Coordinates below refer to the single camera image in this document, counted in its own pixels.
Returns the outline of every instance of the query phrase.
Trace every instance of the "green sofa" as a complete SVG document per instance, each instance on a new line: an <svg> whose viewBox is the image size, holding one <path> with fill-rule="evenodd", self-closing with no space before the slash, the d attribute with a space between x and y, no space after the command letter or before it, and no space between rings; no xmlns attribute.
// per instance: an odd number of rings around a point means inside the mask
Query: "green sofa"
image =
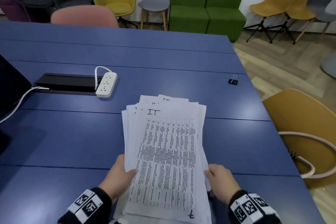
<svg viewBox="0 0 336 224"><path fill-rule="evenodd" d="M170 0L169 30L205 34L209 17L206 0Z"/></svg>
<svg viewBox="0 0 336 224"><path fill-rule="evenodd" d="M209 15L207 34L227 35L230 41L238 40L246 23L239 11L241 0L207 0L205 9Z"/></svg>

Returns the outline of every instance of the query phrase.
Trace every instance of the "power strip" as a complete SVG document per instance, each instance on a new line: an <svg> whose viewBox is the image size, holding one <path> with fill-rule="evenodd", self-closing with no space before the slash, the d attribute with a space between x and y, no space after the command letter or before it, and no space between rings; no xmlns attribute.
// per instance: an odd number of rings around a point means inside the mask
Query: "power strip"
<svg viewBox="0 0 336 224"><path fill-rule="evenodd" d="M112 94L114 85L117 81L117 74L113 72L107 72L104 74L97 90L96 95L99 98L109 98Z"/></svg>

